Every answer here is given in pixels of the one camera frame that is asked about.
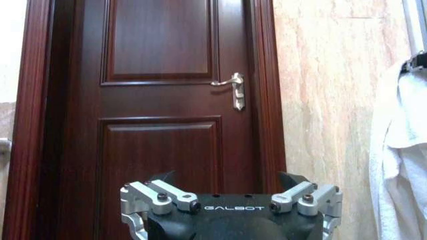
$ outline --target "door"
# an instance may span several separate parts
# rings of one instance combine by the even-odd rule
[[[119,189],[154,174],[195,193],[261,191],[245,2],[77,1],[58,239],[127,238]],[[234,73],[242,110],[211,85]]]

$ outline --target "door handle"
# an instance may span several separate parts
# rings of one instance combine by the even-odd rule
[[[242,112],[243,108],[246,107],[246,86],[245,86],[245,79],[241,73],[234,73],[231,75],[231,79],[223,82],[214,81],[211,85],[215,87],[225,86],[231,84],[233,86],[233,107]]]

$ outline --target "wooden door frame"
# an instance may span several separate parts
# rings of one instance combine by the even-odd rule
[[[281,191],[278,171],[286,170],[281,81],[273,0],[250,0],[254,131],[258,135],[259,177],[265,193]],[[3,239],[34,239],[38,222],[55,216],[50,198],[58,195],[55,140],[62,138],[74,0],[29,0],[10,162]]]

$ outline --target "white towel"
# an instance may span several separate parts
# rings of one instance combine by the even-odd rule
[[[370,148],[370,188],[378,237],[427,239],[427,71],[401,76],[395,64],[378,85]]]

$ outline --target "screw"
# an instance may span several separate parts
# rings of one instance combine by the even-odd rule
[[[270,204],[270,210],[274,212],[274,213],[279,213],[281,212],[281,205],[278,205],[275,202],[273,202]]]
[[[167,200],[169,200],[169,195],[167,195],[165,192],[161,192],[161,193],[158,194],[158,200],[159,200],[161,202],[167,201]]]
[[[193,214],[197,214],[197,213],[201,211],[201,209],[202,209],[202,204],[201,204],[201,202],[193,201],[193,202],[190,203],[190,212],[191,212]]]
[[[302,196],[302,200],[306,202],[306,203],[310,203],[313,204],[314,203],[314,196],[311,194],[306,194],[305,196]]]

